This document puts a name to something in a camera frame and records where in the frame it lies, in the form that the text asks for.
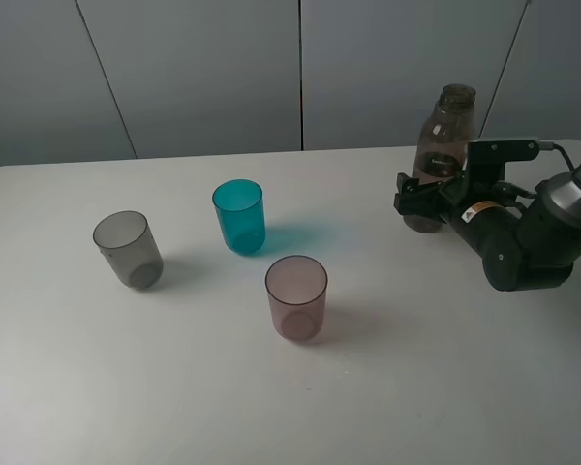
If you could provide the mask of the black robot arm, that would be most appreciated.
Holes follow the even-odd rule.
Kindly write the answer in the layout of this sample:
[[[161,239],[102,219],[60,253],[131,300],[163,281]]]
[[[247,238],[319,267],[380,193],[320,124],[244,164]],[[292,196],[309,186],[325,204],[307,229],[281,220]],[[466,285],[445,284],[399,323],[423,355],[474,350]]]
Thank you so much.
[[[477,140],[463,171],[422,184],[397,177],[393,206],[404,216],[449,224],[481,257],[491,286],[502,292],[556,288],[581,256],[581,163],[531,192],[505,181],[505,166],[561,151],[537,139]]]

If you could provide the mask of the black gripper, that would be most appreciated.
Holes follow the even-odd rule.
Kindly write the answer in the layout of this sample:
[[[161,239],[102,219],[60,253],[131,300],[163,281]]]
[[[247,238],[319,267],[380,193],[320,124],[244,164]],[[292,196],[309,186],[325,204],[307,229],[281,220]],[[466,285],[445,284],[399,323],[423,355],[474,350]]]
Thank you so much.
[[[421,184],[419,178],[399,172],[396,187],[394,208],[401,216],[447,223],[479,256],[491,238],[510,235],[518,223],[506,209],[516,198],[502,181],[491,187],[466,185],[463,177]]]

